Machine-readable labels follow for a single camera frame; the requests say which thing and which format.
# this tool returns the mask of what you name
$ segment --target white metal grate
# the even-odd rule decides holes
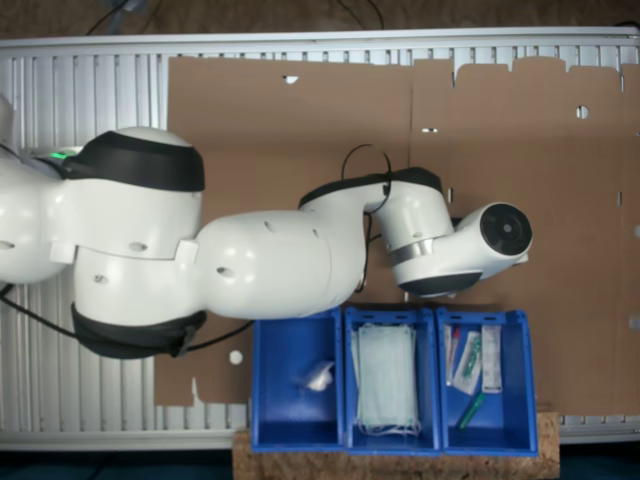
[[[24,149],[83,145],[116,128],[166,127],[168,59],[238,57],[411,65],[452,58],[511,65],[553,56],[572,65],[640,63],[634,29],[492,29],[326,34],[96,37],[0,42],[0,92]],[[12,298],[71,327],[67,271]],[[245,405],[156,407],[153,359],[118,361],[0,307],[0,449],[229,448]],[[563,442],[640,438],[640,417],[563,417]]]

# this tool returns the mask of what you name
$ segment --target green object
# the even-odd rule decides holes
[[[478,361],[478,357],[480,356],[480,350],[482,349],[482,340],[480,337],[476,337],[473,341],[472,350],[469,352],[469,358],[467,358],[467,364],[464,366],[464,370],[462,371],[462,376],[467,378],[473,372],[473,367]]]
[[[484,402],[484,393],[481,392],[473,401],[469,409],[462,416],[462,419],[458,424],[458,430],[464,430],[467,427],[467,425],[469,425],[469,422],[471,421],[473,416],[476,414],[476,412],[478,411],[478,409],[480,408],[483,402]]]

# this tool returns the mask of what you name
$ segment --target sterile packaging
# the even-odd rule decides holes
[[[453,386],[467,395],[473,395],[481,370],[482,338],[480,332],[469,332],[462,358],[453,377]]]
[[[444,358],[447,360],[446,364],[446,381],[447,387],[451,385],[451,380],[453,379],[452,367],[449,363],[449,359],[451,358],[451,325],[444,326]]]
[[[333,383],[331,369],[335,365],[331,361],[322,361],[315,365],[302,380],[302,388],[314,392],[322,392]]]
[[[502,368],[500,366],[499,325],[482,326],[482,391],[484,393],[502,392]]]
[[[360,431],[367,435],[417,435],[420,422],[413,327],[365,324],[352,332],[351,353]]]
[[[453,363],[456,358],[456,351],[458,350],[458,342],[460,340],[460,327],[455,327],[453,334],[451,333],[451,325],[445,325],[444,329],[445,354],[447,359],[446,381],[447,386],[451,386],[451,382],[453,381]]]

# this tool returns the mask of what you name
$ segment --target robot end effector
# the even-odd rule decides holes
[[[522,211],[493,203],[462,219],[453,233],[406,245],[390,256],[401,289],[437,297],[526,262],[532,239],[531,225]]]

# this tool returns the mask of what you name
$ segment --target wooden board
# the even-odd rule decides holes
[[[236,480],[525,480],[560,476],[558,414],[538,414],[537,458],[523,457],[391,457],[346,453],[251,452],[248,431],[233,440]]]

